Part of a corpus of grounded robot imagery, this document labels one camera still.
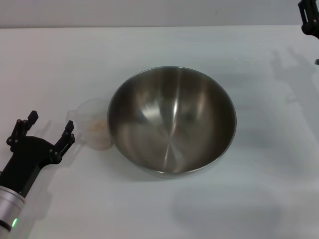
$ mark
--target white table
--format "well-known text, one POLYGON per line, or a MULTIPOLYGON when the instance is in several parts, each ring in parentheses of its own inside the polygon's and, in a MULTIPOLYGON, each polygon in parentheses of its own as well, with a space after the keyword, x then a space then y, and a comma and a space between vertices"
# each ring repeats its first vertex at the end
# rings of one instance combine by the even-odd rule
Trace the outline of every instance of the white table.
POLYGON ((10 239, 313 239, 319 236, 319 40, 300 26, 0 30, 0 168, 15 120, 56 142, 68 110, 109 100, 156 66, 201 71, 234 102, 214 167, 156 178, 78 140, 36 179, 10 239))

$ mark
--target clear plastic cup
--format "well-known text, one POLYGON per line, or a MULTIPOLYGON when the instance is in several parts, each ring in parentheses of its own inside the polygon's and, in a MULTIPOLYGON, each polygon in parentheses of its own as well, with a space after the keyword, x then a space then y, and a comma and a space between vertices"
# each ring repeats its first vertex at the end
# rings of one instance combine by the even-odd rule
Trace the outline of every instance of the clear plastic cup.
POLYGON ((108 103, 102 99, 91 99, 76 110, 68 112, 68 119, 74 120, 83 134, 87 145, 95 150, 112 147, 107 124, 108 103))

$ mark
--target stainless steel bowl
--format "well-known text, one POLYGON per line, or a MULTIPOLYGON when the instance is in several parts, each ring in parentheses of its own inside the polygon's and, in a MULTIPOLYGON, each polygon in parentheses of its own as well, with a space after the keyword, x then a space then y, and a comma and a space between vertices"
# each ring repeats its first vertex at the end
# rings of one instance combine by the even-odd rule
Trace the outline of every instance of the stainless steel bowl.
POLYGON ((188 68, 138 73, 115 92, 109 131, 131 162, 161 173, 198 170, 218 159, 236 130, 234 106, 210 77, 188 68))

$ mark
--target green indicator light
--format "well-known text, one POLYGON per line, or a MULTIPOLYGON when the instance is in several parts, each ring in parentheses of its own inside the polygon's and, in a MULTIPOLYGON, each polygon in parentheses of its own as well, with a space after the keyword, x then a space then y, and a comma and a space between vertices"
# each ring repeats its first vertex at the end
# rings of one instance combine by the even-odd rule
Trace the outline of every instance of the green indicator light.
POLYGON ((14 228, 14 226, 15 226, 15 224, 16 224, 16 222, 18 221, 18 218, 16 218, 14 221, 13 221, 13 223, 12 223, 12 227, 14 228))

